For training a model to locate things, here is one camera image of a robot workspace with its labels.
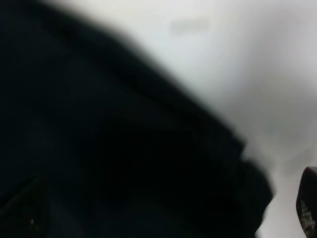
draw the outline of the dark object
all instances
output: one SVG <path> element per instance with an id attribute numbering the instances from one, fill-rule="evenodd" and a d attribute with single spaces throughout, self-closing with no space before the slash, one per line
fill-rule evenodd
<path id="1" fill-rule="evenodd" d="M 30 178 L 0 201 L 0 231 L 5 238 L 45 238 L 50 228 L 47 186 Z"/>
<path id="2" fill-rule="evenodd" d="M 41 175 L 49 238 L 254 236 L 272 194 L 243 142 L 113 36 L 3 0 L 0 42 L 0 197 Z"/>
<path id="3" fill-rule="evenodd" d="M 296 210 L 307 238 L 317 238 L 317 168 L 307 167 L 301 179 Z"/>

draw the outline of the black jacket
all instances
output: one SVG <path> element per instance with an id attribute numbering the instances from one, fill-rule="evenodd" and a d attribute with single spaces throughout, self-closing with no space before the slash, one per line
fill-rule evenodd
<path id="1" fill-rule="evenodd" d="M 271 192 L 241 162 L 243 143 L 110 34 L 3 0 L 0 69 L 0 196 L 33 176 L 48 185 L 51 225 L 32 202 L 17 212 L 27 226 L 52 238 L 254 236 Z"/>

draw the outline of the black fabric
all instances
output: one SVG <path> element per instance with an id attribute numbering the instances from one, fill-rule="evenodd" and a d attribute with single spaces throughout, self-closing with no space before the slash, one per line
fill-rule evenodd
<path id="1" fill-rule="evenodd" d="M 317 237 L 317 168 L 307 167 L 302 175 L 296 210 L 307 238 Z"/>
<path id="2" fill-rule="evenodd" d="M 1 237 L 44 238 L 50 230 L 47 185 L 29 178 L 0 200 Z"/>
<path id="3" fill-rule="evenodd" d="M 243 144 L 111 35 L 2 1 L 0 67 L 0 196 L 46 179 L 49 237 L 253 237 L 271 192 Z"/>

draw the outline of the dark clothing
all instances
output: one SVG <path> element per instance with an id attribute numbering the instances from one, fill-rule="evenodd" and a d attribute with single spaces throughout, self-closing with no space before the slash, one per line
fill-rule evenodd
<path id="1" fill-rule="evenodd" d="M 0 67 L 0 196 L 42 176 L 49 237 L 254 236 L 272 195 L 243 143 L 113 36 L 3 0 Z"/>

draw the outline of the white surface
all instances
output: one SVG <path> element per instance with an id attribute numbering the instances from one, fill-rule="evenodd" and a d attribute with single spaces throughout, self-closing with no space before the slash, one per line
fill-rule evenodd
<path id="1" fill-rule="evenodd" d="M 259 235 L 305 237 L 295 199 L 303 169 L 317 165 L 317 2 L 49 2 L 123 32 L 176 85 L 234 126 L 277 191 Z"/>

